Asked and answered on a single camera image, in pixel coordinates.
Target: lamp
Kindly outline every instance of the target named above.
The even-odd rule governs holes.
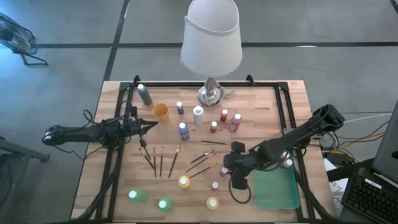
[[[235,71],[242,61],[239,12],[233,0],[193,0],[185,16],[181,63],[207,77],[198,92],[205,106],[215,106],[224,88],[215,80]]]

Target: wooden table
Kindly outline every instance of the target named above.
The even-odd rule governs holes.
[[[301,80],[287,82],[294,107],[295,119],[297,125],[300,125],[312,115],[304,82]],[[120,82],[104,83],[96,112],[96,121],[113,117],[119,84]],[[222,178],[218,173],[222,167],[223,156],[230,152],[230,145],[223,146],[201,142],[201,140],[227,143],[241,141],[246,144],[246,148],[250,148],[260,141],[282,135],[273,88],[229,87],[228,89],[235,90],[234,95],[230,99],[224,99],[221,106],[204,108],[204,123],[201,126],[196,126],[193,123],[192,110],[198,104],[197,88],[149,88],[153,101],[167,104],[170,111],[170,122],[159,123],[146,136],[151,157],[152,148],[156,147],[157,149],[157,178],[154,177],[153,169],[138,151],[140,147],[138,137],[133,136],[131,142],[124,147],[114,222],[292,222],[297,220],[295,210],[262,210],[256,207],[254,200],[245,205],[236,203],[228,192],[229,176]],[[185,114],[177,114],[175,107],[177,101],[183,102]],[[152,107],[143,105],[136,90],[134,90],[132,104],[138,107],[138,114],[141,118],[155,120],[152,115]],[[238,132],[230,133],[227,129],[227,124],[218,123],[218,131],[214,134],[210,133],[210,123],[219,121],[223,108],[229,111],[228,121],[232,114],[240,113],[242,115],[243,122]],[[177,125],[180,122],[187,123],[189,127],[190,140],[187,142],[180,140],[177,131]],[[172,176],[168,179],[167,176],[175,150],[180,142],[182,142],[182,148],[177,157]],[[164,162],[162,177],[159,177],[160,148],[162,146],[164,147]],[[98,144],[90,144],[87,153],[97,147],[99,147]],[[217,152],[217,156],[208,159],[189,173],[185,172],[191,166],[190,161],[211,149]],[[321,152],[317,147],[308,147],[307,149],[308,152],[304,160],[310,188],[329,213],[335,215]],[[100,188],[105,158],[106,150],[103,149],[90,155],[85,161],[72,218],[79,216],[97,194]],[[189,190],[183,190],[178,186],[177,180],[180,176],[192,175],[196,171],[214,163],[218,165],[191,180]],[[217,181],[220,184],[220,188],[216,192],[210,190],[210,185],[213,181]],[[147,202],[132,202],[128,199],[129,191],[135,188],[148,191],[149,199]],[[105,200],[104,216],[106,216],[108,211],[107,199],[109,199],[109,192],[110,190]],[[247,192],[234,190],[234,194],[241,200],[247,197]],[[211,196],[217,197],[220,201],[217,210],[209,210],[206,207],[206,200]],[[168,197],[174,201],[174,210],[172,212],[161,212],[156,207],[157,200],[161,197]],[[300,198],[305,211],[304,214],[306,214],[305,199],[302,197],[301,191]]]

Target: paint bottle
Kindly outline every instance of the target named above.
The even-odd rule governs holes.
[[[182,102],[180,102],[180,101],[177,102],[177,112],[178,112],[178,114],[184,113],[184,107],[182,106]]]
[[[291,159],[286,159],[285,161],[283,161],[280,164],[281,168],[289,168],[292,165],[293,165],[293,161]]]
[[[180,123],[178,125],[178,132],[180,133],[181,140],[189,140],[189,129],[185,123]]]
[[[181,188],[183,189],[187,189],[189,187],[189,185],[191,184],[189,177],[183,175],[179,178],[178,180],[178,184]]]
[[[139,84],[137,89],[139,96],[141,96],[142,102],[144,102],[145,105],[151,105],[152,98],[149,95],[148,88],[143,84]]]
[[[168,198],[161,198],[157,202],[157,207],[163,212],[171,211],[173,209],[173,202]]]
[[[239,125],[241,125],[242,122],[242,117],[240,114],[235,114],[232,119],[231,119],[231,123],[229,124],[229,131],[231,131],[232,133],[236,132],[239,128]]]
[[[282,153],[282,155],[279,156],[279,161],[283,162],[288,158],[290,158],[290,154],[288,152],[284,152],[284,153]]]
[[[218,183],[217,182],[211,183],[211,190],[216,191],[217,189],[218,189]]]
[[[203,108],[201,106],[196,106],[193,109],[193,120],[196,125],[203,124]]]
[[[146,202],[148,193],[145,190],[133,189],[129,192],[129,199],[133,202]]]
[[[220,176],[221,177],[225,177],[225,175],[227,173],[228,173],[228,169],[227,168],[225,168],[225,167],[221,168],[221,170],[220,170]]]
[[[211,210],[216,210],[218,208],[218,199],[215,197],[210,197],[207,199],[207,207]]]
[[[210,132],[211,133],[216,133],[217,132],[217,122],[216,121],[211,122],[211,124],[210,124]]]
[[[228,110],[222,110],[220,121],[225,122],[227,116],[228,116]]]

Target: gray floor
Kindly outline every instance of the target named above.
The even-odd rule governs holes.
[[[124,0],[0,0],[0,11],[32,30],[40,44],[112,43]],[[236,0],[244,42],[376,42],[398,40],[398,14],[388,0]],[[189,0],[132,0],[121,43],[181,42]],[[41,152],[32,161],[12,223],[68,219],[81,171],[73,154],[44,146],[54,124],[80,126],[94,112],[111,49],[39,49],[48,67],[29,68],[0,48],[0,136]],[[179,64],[180,49],[118,49],[110,80],[197,80]],[[392,111],[398,96],[398,47],[246,48],[241,66],[223,80],[305,80],[313,110],[333,103],[346,119]],[[360,137],[388,116],[346,124]],[[379,141],[352,145],[373,157]],[[86,144],[66,144],[84,155]]]

